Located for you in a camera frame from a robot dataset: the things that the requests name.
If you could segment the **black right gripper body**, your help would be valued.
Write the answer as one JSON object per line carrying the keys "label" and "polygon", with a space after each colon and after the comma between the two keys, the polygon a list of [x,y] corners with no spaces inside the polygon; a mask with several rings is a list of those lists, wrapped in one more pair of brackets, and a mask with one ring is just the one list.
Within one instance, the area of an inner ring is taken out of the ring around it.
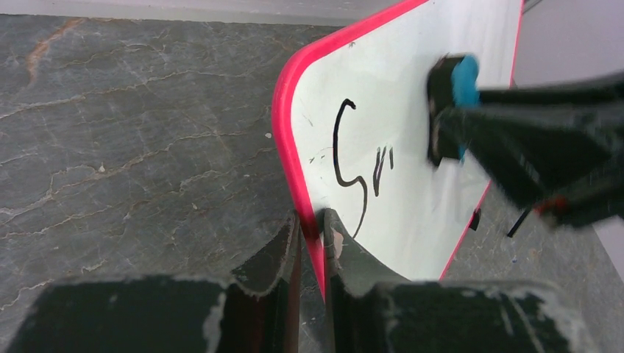
{"label": "black right gripper body", "polygon": [[623,161],[610,160],[533,206],[550,227],[581,228],[623,217]]}

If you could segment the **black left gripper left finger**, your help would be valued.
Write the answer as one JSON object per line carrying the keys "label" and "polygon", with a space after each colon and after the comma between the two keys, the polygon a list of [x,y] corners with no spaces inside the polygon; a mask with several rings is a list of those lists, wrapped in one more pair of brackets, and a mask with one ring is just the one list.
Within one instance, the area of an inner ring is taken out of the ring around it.
{"label": "black left gripper left finger", "polygon": [[296,352],[300,221],[230,273],[70,278],[39,295],[9,352]]}

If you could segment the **pink framed whiteboard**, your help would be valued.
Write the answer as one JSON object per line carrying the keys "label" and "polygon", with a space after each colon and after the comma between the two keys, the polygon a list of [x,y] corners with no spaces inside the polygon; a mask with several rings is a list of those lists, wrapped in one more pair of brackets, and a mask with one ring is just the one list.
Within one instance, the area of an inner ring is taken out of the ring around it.
{"label": "pink framed whiteboard", "polygon": [[429,70],[474,54],[479,85],[511,84],[521,1],[401,1],[295,53],[278,78],[272,129],[322,293],[322,214],[408,279],[447,270],[489,179],[474,158],[427,159]]}

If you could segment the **blue whiteboard eraser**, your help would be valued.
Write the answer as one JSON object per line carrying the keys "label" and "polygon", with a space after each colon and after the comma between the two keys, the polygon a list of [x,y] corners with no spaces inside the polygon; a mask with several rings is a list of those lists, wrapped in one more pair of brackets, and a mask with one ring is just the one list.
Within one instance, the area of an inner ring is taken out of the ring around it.
{"label": "blue whiteboard eraser", "polygon": [[428,103],[428,161],[438,167],[444,158],[463,160],[465,147],[442,131],[436,118],[460,107],[476,107],[479,65],[471,54],[446,55],[429,70],[426,83]]}

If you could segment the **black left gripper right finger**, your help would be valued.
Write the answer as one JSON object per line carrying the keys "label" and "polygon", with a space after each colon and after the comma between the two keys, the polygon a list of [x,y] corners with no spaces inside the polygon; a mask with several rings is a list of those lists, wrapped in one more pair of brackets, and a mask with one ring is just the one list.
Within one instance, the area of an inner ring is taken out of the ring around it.
{"label": "black left gripper right finger", "polygon": [[411,281],[323,215],[332,352],[583,352],[585,323],[563,293],[526,280]]}

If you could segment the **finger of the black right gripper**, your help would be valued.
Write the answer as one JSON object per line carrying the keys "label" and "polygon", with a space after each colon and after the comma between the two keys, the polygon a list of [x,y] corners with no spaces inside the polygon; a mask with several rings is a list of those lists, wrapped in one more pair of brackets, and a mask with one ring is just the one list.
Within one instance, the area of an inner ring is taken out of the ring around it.
{"label": "finger of the black right gripper", "polygon": [[518,207],[623,161],[623,104],[455,108],[436,118]]}
{"label": "finger of the black right gripper", "polygon": [[482,104],[602,104],[623,101],[623,73],[529,88],[480,90]]}

